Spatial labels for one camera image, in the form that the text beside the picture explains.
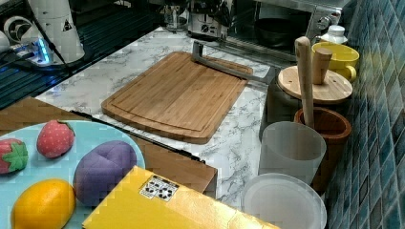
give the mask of light blue plate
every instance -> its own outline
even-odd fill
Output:
[[[107,125],[89,121],[68,121],[75,131],[72,149],[57,159],[47,159],[36,150],[36,140],[44,126],[38,124],[27,127],[0,139],[17,138],[27,145],[29,160],[27,167],[12,175],[0,175],[0,228],[11,228],[11,209],[18,197],[31,185],[49,178],[62,178],[73,185],[75,168],[78,162],[96,146],[111,140],[121,140],[130,144],[137,155],[137,165],[145,168],[145,161],[137,143],[127,134]],[[81,228],[81,223],[92,212],[92,208],[76,201],[75,212],[64,228]]]

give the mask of microwave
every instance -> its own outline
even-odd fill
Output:
[[[231,0],[231,25],[222,46],[295,61],[294,40],[337,25],[343,0]]]

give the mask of tile backsplash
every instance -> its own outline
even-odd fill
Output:
[[[325,194],[328,228],[405,228],[405,0],[359,0],[352,124]]]

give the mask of orange fruit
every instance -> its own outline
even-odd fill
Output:
[[[13,229],[60,229],[75,209],[75,192],[63,179],[46,179],[29,187],[14,203]]]

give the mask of jar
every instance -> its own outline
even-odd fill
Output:
[[[348,38],[345,37],[345,28],[341,26],[330,26],[328,32],[321,36],[321,42],[332,42],[336,44],[345,45]]]

